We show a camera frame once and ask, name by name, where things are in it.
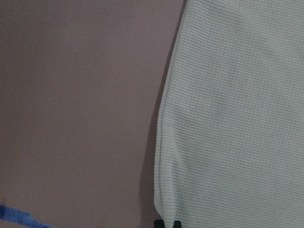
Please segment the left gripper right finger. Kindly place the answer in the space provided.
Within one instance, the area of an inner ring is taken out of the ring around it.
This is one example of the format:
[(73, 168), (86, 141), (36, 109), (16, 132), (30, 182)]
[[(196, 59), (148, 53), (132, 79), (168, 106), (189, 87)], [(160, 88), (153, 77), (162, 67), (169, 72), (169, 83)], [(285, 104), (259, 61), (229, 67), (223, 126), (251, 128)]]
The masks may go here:
[(181, 221), (175, 220), (173, 223), (173, 228), (181, 228)]

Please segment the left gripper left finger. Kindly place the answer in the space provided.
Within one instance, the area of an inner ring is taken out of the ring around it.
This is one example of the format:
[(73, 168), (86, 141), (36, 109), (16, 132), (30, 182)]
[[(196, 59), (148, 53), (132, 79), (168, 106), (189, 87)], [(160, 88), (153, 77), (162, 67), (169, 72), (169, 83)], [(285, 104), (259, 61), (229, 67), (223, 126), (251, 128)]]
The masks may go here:
[(165, 228), (164, 221), (162, 219), (157, 219), (154, 221), (154, 228)]

